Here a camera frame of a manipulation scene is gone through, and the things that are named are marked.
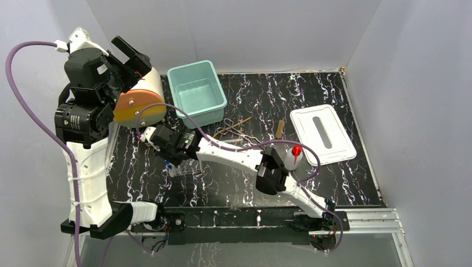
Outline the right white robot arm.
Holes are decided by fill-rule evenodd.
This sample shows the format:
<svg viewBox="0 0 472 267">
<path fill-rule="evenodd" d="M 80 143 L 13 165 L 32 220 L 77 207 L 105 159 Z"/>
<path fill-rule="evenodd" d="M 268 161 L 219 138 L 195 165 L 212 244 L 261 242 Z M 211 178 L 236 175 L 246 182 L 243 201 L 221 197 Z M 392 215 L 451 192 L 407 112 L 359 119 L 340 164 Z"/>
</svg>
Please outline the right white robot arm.
<svg viewBox="0 0 472 267">
<path fill-rule="evenodd" d="M 328 230 L 336 222 L 334 203 L 300 185 L 274 147 L 267 146 L 265 150 L 238 147 L 218 141 L 198 129 L 173 131 L 164 125 L 147 127 L 141 138 L 159 157 L 174 166 L 193 159 L 216 162 L 252 175 L 259 192 L 287 199 L 313 218 L 314 225 L 320 230 Z"/>
</svg>

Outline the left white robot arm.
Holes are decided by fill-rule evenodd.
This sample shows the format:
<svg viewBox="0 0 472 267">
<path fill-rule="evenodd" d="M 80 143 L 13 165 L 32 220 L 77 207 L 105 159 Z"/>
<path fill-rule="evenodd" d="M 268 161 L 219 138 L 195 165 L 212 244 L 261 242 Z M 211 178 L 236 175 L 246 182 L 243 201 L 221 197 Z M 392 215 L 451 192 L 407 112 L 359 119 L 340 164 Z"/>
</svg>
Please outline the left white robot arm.
<svg viewBox="0 0 472 267">
<path fill-rule="evenodd" d="M 66 234 L 88 232 L 107 239 L 129 226 L 145 223 L 152 231 L 166 216 L 151 201 L 114 202 L 107 192 L 109 125 L 122 93 L 151 71 L 150 58 L 116 36 L 112 44 L 127 56 L 121 62 L 95 44 L 69 41 L 64 70 L 68 77 L 58 98 L 54 122 L 63 147 L 71 191 L 71 211 L 60 228 Z"/>
</svg>

